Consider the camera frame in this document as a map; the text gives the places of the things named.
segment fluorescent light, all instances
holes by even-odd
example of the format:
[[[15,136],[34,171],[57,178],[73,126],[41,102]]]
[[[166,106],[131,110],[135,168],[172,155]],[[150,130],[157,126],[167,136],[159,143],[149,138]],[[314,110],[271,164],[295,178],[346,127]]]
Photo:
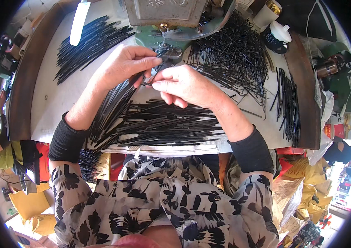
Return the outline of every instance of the fluorescent light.
[[[77,6],[74,23],[72,23],[71,37],[69,43],[72,46],[77,46],[82,36],[84,20],[86,19],[87,12],[89,11],[90,2],[80,2]]]

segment orange fan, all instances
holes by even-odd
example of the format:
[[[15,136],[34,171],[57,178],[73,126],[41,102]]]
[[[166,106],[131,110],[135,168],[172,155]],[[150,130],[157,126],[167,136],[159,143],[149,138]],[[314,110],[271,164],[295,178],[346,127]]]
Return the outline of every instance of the orange fan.
[[[330,221],[331,217],[332,215],[330,214],[323,217],[324,221],[319,222],[320,226],[322,225],[321,229],[324,229],[326,226],[329,226],[331,224],[331,221]]]

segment brass knob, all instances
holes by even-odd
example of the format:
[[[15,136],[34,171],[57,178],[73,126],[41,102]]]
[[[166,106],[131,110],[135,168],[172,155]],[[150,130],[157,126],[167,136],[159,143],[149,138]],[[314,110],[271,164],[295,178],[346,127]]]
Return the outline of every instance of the brass knob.
[[[168,28],[168,24],[167,23],[161,23],[160,24],[160,27],[163,28],[163,29],[167,29]]]

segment woman's right hand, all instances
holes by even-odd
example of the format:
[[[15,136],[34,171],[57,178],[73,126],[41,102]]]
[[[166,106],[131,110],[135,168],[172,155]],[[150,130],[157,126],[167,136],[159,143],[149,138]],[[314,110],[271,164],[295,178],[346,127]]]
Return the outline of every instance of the woman's right hand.
[[[167,104],[185,108],[188,102],[203,108],[215,108],[225,94],[192,67],[166,68],[156,75],[152,87],[160,91]]]

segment black arm warmer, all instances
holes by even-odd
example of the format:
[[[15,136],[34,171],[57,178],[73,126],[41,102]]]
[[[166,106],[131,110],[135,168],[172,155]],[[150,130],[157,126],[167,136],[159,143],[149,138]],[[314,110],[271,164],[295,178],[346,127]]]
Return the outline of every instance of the black arm warmer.
[[[9,137],[7,136],[7,127],[6,127],[6,116],[0,116],[0,146],[2,149],[5,149],[10,145]]]
[[[268,146],[260,132],[254,126],[254,131],[244,140],[230,142],[233,155],[243,173],[267,171],[273,173],[273,161]]]
[[[86,139],[88,130],[77,131],[71,128],[64,120],[65,112],[59,122],[52,142],[50,144],[49,159],[51,161],[69,161],[77,163],[79,159],[80,150]]]

